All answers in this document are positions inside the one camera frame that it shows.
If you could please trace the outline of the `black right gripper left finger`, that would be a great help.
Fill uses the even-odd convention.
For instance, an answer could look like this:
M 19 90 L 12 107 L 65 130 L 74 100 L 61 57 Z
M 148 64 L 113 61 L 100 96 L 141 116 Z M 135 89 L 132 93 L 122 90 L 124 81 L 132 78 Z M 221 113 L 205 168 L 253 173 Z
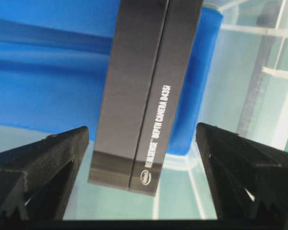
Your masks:
M 0 220 L 61 220 L 89 144 L 86 126 L 0 153 Z

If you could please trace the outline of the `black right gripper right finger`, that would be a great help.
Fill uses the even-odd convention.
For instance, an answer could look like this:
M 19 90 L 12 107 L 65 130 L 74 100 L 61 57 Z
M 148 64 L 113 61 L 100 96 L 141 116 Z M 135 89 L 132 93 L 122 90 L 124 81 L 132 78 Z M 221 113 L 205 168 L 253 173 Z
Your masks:
M 219 219 L 255 218 L 260 207 L 288 219 L 288 152 L 206 123 L 196 143 Z

